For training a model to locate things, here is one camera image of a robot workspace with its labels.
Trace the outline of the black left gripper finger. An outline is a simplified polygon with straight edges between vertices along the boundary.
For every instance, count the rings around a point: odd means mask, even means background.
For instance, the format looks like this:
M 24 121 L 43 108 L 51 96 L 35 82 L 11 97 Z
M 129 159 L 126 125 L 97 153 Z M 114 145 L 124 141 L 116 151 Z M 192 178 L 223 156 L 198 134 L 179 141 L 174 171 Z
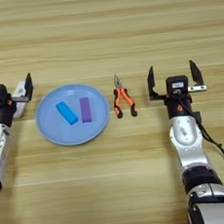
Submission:
M 28 100 L 31 100 L 33 95 L 33 84 L 31 74 L 27 74 L 24 88 L 25 88 L 25 96 L 27 97 Z

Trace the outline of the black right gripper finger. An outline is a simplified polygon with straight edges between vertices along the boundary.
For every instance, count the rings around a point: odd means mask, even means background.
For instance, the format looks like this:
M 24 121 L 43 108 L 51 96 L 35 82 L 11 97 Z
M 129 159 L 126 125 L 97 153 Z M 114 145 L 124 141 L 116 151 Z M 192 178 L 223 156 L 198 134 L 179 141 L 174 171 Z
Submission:
M 203 75 L 201 73 L 200 68 L 195 64 L 195 62 L 190 59 L 189 60 L 189 66 L 191 69 L 191 75 L 193 77 L 193 81 L 199 86 L 199 85 L 204 85 L 204 79 Z
M 158 97 L 158 94 L 154 91 L 155 88 L 155 77 L 154 77 L 154 68 L 153 66 L 150 67 L 149 73 L 147 75 L 147 85 L 149 87 L 149 96 L 150 98 Z

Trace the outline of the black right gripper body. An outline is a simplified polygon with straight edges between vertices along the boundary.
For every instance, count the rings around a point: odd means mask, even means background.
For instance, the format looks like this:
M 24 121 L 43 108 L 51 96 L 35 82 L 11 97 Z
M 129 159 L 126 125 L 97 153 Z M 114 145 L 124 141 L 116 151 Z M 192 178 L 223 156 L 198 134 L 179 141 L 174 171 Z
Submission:
M 159 95 L 156 92 L 152 91 L 149 96 L 150 100 L 161 100 L 164 102 L 164 105 L 168 108 L 168 117 L 172 119 L 176 116 L 191 116 L 194 112 L 192 111 L 192 96 L 191 93 L 204 92 L 206 86 L 198 85 L 195 87 L 190 87 L 185 93 L 180 90 L 175 90 L 172 94 L 167 93 Z

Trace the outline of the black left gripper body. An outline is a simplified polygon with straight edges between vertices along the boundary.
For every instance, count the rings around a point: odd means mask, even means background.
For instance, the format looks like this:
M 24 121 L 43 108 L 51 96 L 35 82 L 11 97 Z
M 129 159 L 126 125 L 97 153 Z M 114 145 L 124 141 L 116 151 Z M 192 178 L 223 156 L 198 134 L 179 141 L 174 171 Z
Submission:
M 23 97 L 11 97 L 6 100 L 4 103 L 0 103 L 0 124 L 11 127 L 14 115 L 17 111 L 18 102 L 24 103 L 28 102 L 26 96 Z

